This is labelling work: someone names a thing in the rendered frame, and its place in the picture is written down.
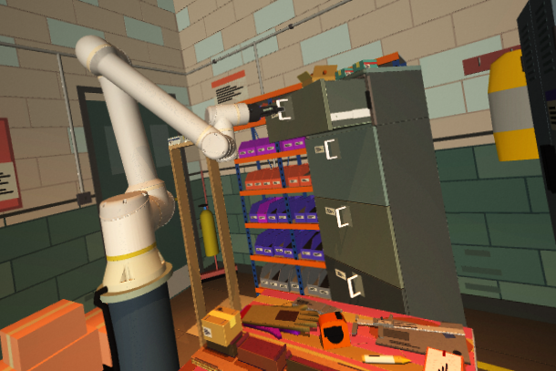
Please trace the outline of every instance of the drawer handle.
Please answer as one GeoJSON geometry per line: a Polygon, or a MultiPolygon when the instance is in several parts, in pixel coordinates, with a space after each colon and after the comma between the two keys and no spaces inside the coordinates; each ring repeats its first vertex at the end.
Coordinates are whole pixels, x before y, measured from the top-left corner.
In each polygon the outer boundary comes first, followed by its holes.
{"type": "Polygon", "coordinates": [[[336,209],[336,220],[338,221],[338,227],[339,228],[344,228],[345,226],[349,226],[349,223],[344,223],[342,224],[342,221],[340,220],[340,211],[345,209],[344,207],[340,207],[339,209],[336,209]]]}
{"type": "Polygon", "coordinates": [[[356,275],[354,275],[354,276],[352,276],[352,277],[349,277],[349,278],[347,279],[347,288],[348,288],[348,290],[349,290],[349,296],[350,296],[351,298],[356,298],[358,295],[361,295],[361,292],[354,293],[354,285],[353,285],[353,283],[352,283],[352,281],[353,281],[355,278],[357,278],[358,276],[359,276],[359,275],[356,274],[356,275]]]}
{"type": "Polygon", "coordinates": [[[330,139],[330,140],[325,140],[324,141],[324,152],[326,152],[326,159],[327,160],[335,160],[336,158],[338,158],[337,156],[335,157],[331,157],[330,156],[330,149],[328,149],[328,143],[329,142],[334,142],[335,139],[330,139]]]}
{"type": "MultiPolygon", "coordinates": [[[[279,107],[280,107],[280,103],[281,103],[282,101],[288,101],[288,99],[287,99],[287,98],[282,98],[282,99],[280,99],[280,100],[276,100],[276,107],[279,108],[279,107]]],[[[291,119],[291,118],[283,118],[283,117],[282,117],[282,111],[279,111],[279,112],[278,112],[278,119],[279,119],[279,120],[289,120],[289,119],[291,119]]]]}

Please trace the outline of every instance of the cylindrical pedestal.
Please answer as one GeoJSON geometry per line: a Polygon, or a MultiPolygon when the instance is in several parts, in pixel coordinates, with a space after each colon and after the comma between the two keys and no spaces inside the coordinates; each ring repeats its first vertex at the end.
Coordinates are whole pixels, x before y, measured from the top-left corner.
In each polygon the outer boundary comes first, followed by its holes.
{"type": "Polygon", "coordinates": [[[165,283],[150,293],[108,304],[121,371],[178,371],[178,347],[165,283]]]}

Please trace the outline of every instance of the yellow barrel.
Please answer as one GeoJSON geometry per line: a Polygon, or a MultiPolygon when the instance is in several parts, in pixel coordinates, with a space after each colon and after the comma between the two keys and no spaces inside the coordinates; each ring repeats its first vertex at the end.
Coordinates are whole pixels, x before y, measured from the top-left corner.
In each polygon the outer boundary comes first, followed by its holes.
{"type": "Polygon", "coordinates": [[[489,104],[499,160],[538,159],[520,49],[502,55],[490,66],[489,104]]]}
{"type": "Polygon", "coordinates": [[[202,204],[200,207],[204,207],[204,210],[201,212],[201,230],[205,255],[214,256],[220,253],[218,239],[216,238],[216,228],[214,227],[214,216],[212,216],[212,212],[206,204],[202,204]]]}

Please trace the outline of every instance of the floor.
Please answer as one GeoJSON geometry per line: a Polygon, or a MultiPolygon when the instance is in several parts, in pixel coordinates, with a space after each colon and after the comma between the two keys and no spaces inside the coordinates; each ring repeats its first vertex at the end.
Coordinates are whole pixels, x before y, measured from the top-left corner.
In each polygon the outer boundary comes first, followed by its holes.
{"type": "MultiPolygon", "coordinates": [[[[255,297],[250,274],[238,273],[240,294],[255,297]]],[[[228,297],[224,277],[203,283],[207,311],[228,297]]],[[[195,325],[195,311],[188,288],[171,299],[180,364],[183,366],[199,349],[199,339],[187,334],[195,325]]],[[[473,328],[480,363],[512,371],[556,371],[556,325],[535,322],[501,314],[465,311],[468,326],[473,328]]],[[[496,367],[480,368],[499,371],[496,367]]]]}

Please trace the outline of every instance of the brown glove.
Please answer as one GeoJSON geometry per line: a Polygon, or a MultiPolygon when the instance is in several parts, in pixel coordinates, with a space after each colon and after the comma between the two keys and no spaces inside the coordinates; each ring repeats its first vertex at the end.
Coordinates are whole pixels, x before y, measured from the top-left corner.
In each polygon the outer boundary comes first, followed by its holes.
{"type": "Polygon", "coordinates": [[[252,305],[242,322],[247,325],[309,332],[318,326],[318,313],[308,311],[306,306],[252,305]]]}

